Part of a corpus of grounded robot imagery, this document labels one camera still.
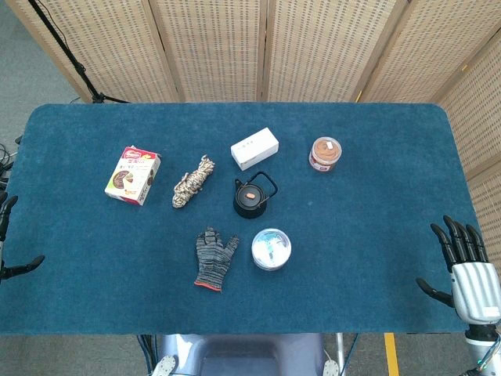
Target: silver robot hand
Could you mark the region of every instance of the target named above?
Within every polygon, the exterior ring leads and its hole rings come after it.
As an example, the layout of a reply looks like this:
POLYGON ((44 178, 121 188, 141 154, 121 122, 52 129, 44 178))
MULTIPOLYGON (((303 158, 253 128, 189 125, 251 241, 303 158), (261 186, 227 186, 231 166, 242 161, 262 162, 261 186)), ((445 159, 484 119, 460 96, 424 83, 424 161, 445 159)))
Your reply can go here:
POLYGON ((496 268, 488 262, 484 242, 473 226, 464 227, 447 215, 444 222, 450 239, 440 226, 432 224, 431 229, 442 246, 452 294, 435 290, 422 278, 416 282, 425 294, 454 308, 470 325, 465 335, 476 366, 462 376, 501 375, 501 337, 496 331, 501 319, 501 288, 496 268))

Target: teapot lid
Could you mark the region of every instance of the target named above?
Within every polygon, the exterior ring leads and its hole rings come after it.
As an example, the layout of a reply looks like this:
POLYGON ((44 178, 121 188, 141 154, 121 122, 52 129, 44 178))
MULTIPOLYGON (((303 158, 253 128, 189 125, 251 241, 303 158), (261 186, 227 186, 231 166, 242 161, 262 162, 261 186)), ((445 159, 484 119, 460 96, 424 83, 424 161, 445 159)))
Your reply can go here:
POLYGON ((262 189, 254 184, 241 186, 236 195, 239 205, 245 208, 255 208, 265 199, 262 189))

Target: jar label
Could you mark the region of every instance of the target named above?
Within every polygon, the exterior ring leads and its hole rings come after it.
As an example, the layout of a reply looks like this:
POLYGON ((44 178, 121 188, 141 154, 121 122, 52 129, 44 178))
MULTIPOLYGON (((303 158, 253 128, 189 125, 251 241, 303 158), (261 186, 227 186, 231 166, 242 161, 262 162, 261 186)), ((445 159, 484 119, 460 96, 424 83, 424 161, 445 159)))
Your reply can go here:
POLYGON ((312 152, 310 151, 310 156, 309 156, 309 161, 310 165, 318 171, 329 171, 332 168, 331 166, 324 166, 323 164, 320 164, 319 162, 316 161, 316 159, 313 157, 312 152))

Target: clear plastic lid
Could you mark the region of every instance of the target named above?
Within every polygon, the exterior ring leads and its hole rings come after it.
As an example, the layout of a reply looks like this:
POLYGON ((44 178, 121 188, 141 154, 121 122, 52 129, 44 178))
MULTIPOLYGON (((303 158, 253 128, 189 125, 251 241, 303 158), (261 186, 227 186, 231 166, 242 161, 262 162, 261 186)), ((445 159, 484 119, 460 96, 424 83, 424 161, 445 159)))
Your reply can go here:
POLYGON ((252 241, 252 257, 257 266, 264 270, 277 270, 290 257, 289 237, 278 229, 264 229, 252 241))
POLYGON ((341 144, 332 137, 320 137, 312 146, 313 157, 323 165, 333 165, 343 152, 341 144))

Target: round plastic container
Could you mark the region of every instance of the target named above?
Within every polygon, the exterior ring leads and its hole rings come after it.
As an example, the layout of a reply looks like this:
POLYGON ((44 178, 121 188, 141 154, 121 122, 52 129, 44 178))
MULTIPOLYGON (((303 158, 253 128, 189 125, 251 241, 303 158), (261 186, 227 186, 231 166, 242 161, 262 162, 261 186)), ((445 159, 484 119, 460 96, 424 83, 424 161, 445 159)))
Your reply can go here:
POLYGON ((341 158, 341 145, 332 137, 320 137, 310 150, 310 165, 317 171, 328 172, 334 169, 341 158))
POLYGON ((263 270, 280 269, 289 259, 289 237, 278 229, 264 229, 252 240, 252 258, 263 270))

